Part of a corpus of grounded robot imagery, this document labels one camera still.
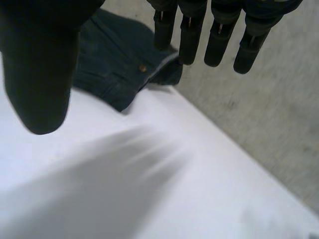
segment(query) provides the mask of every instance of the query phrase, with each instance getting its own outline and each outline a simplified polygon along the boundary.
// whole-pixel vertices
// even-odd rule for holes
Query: blue denim
[[[176,50],[160,52],[144,24],[99,9],[83,25],[73,86],[118,111],[124,110],[148,83],[176,85],[182,64]]]

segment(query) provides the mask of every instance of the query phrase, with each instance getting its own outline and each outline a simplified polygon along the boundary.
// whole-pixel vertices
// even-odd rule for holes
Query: gloved finger
[[[237,73],[246,74],[250,71],[271,28],[301,2],[302,0],[244,1],[246,29],[234,62]]]
[[[183,13],[180,25],[179,56],[183,64],[190,65],[196,56],[207,0],[178,0],[177,2]]]
[[[6,93],[35,134],[59,128],[77,65],[79,27],[103,0],[2,0],[0,51]]]
[[[241,0],[212,0],[214,22],[204,58],[208,66],[216,67],[221,62],[241,8]]]
[[[154,46],[158,50],[166,50],[173,34],[177,0],[148,0],[148,2],[155,9]]]

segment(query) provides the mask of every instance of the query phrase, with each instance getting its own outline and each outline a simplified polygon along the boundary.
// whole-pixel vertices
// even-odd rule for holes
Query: metal rivet
[[[140,72],[145,73],[146,70],[147,70],[147,69],[146,69],[146,66],[145,66],[145,65],[142,65],[142,64],[139,65],[139,71],[140,71]]]

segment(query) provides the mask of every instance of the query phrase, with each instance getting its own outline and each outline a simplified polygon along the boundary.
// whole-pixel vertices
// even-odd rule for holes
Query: gray surface
[[[153,27],[146,0],[107,0],[104,8]],[[245,24],[242,14],[223,61],[203,63],[208,11],[195,63],[177,89],[290,191],[319,214],[319,0],[304,0],[273,28],[253,69],[232,64]],[[172,43],[178,47],[180,12]]]

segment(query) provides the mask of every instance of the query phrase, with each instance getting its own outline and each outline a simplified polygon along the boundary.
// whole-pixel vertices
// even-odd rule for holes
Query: gray floor
[[[146,0],[106,0],[103,8],[153,27]],[[273,28],[253,69],[232,64],[245,24],[234,29],[222,63],[203,63],[212,14],[206,14],[195,63],[177,89],[319,214],[319,0],[304,0]],[[178,47],[179,24],[172,43]]]

